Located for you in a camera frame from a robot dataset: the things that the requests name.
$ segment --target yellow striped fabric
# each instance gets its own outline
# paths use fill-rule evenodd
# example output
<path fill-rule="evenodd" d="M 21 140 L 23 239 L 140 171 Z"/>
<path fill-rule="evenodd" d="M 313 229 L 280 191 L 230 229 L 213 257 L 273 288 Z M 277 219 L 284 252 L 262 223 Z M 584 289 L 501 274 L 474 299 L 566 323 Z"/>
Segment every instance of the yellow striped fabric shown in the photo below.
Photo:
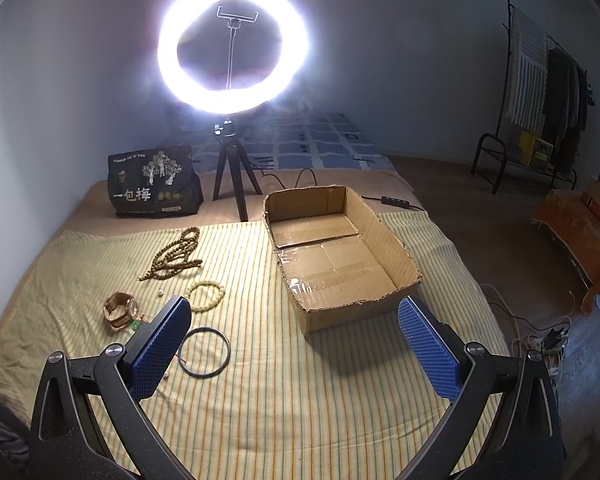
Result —
<path fill-rule="evenodd" d="M 380 215 L 423 273 L 420 295 L 463 340 L 506 353 L 483 294 L 454 245 L 424 212 Z M 165 282 L 138 282 L 154 254 L 180 230 L 95 237 L 65 232 L 38 259 L 0 331 L 0 400 L 30 421 L 46 356 L 99 353 L 126 341 L 102 319 L 102 303 L 122 290 L 155 314 L 198 279 L 226 285 L 220 305 L 194 314 L 194 326 L 222 330 L 232 344 L 224 372 L 195 380 L 174 360 L 142 407 L 182 463 L 199 479 L 392 479 L 415 455 L 447 404 L 409 350 L 395 313 L 302 336 L 264 224 L 201 228 L 199 270 Z M 163 288 L 165 296 L 158 297 Z M 200 288 L 204 303 L 213 290 Z M 192 368 L 213 367 L 222 346 L 211 336 L 187 345 Z M 94 410 L 113 456 L 133 469 L 99 399 Z M 480 449 L 496 409 L 491 399 L 458 467 Z"/>

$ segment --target silver bolt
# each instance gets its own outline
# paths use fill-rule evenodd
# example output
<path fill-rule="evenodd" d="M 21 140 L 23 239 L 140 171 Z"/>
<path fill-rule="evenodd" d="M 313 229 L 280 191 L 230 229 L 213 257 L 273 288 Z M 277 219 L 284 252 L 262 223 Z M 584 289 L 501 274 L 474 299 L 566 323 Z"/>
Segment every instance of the silver bolt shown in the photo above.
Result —
<path fill-rule="evenodd" d="M 58 352 L 53 352 L 53 353 L 52 353 L 52 354 L 49 356 L 49 359 L 48 359 L 48 361 L 49 361 L 51 364 L 53 364 L 53 365 L 54 365 L 54 364 L 56 364 L 56 363 L 57 363 L 57 362 L 58 362 L 60 359 L 62 359 L 63 357 L 64 357 L 64 354 L 63 354 L 62 352 L 60 352 L 60 351 L 58 351 Z"/>
<path fill-rule="evenodd" d="M 105 348 L 104 353 L 109 357 L 115 357 L 116 355 L 122 354 L 122 345 L 119 343 L 113 343 Z"/>
<path fill-rule="evenodd" d="M 483 355 L 486 352 L 486 348 L 480 343 L 467 343 L 466 349 L 471 355 Z"/>
<path fill-rule="evenodd" d="M 538 350 L 529 350 L 526 355 L 535 363 L 542 361 L 542 354 Z"/>

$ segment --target black snack bag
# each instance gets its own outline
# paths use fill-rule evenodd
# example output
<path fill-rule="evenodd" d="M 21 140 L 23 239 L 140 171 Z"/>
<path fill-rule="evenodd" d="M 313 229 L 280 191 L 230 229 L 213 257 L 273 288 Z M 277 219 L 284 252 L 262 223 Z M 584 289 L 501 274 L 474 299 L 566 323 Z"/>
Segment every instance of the black snack bag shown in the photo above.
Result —
<path fill-rule="evenodd" d="M 192 215 L 203 202 L 191 146 L 109 157 L 109 199 L 119 216 Z"/>

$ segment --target white wall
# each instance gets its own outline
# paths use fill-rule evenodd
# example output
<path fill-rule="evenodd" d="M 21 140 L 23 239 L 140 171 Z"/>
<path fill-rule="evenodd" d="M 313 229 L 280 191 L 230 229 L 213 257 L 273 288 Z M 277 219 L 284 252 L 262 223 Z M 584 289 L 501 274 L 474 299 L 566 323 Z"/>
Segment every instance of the white wall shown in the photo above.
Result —
<path fill-rule="evenodd" d="M 107 155 L 168 136 L 145 1 L 0 6 L 0 314 Z"/>
<path fill-rule="evenodd" d="M 0 312 L 106 156 L 168 132 L 155 67 L 171 0 L 6 0 L 0 7 Z M 506 0 L 291 0 L 319 103 L 380 148 L 471 160 L 500 105 Z M 513 0 L 589 70 L 598 104 L 582 175 L 600 170 L 600 19 L 587 0 Z"/>

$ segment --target wooden floor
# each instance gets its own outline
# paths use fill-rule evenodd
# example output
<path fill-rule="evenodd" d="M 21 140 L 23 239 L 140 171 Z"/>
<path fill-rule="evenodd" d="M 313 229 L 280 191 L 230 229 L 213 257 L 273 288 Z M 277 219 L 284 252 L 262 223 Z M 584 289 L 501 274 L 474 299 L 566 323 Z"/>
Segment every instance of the wooden floor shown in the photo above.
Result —
<path fill-rule="evenodd" d="M 515 315 L 542 328 L 570 312 L 570 291 L 579 306 L 586 292 L 583 281 L 564 251 L 530 223 L 541 194 L 501 189 L 494 196 L 489 184 L 471 176 L 467 166 L 397 156 L 391 160 L 431 219 L 454 242 L 474 278 L 496 286 Z M 492 309 L 511 342 L 515 332 L 509 317 L 497 306 Z M 600 313 L 594 309 L 585 317 L 576 308 L 571 317 L 558 387 L 568 470 L 577 467 L 600 438 Z M 524 322 L 520 330 L 523 335 L 536 332 Z"/>

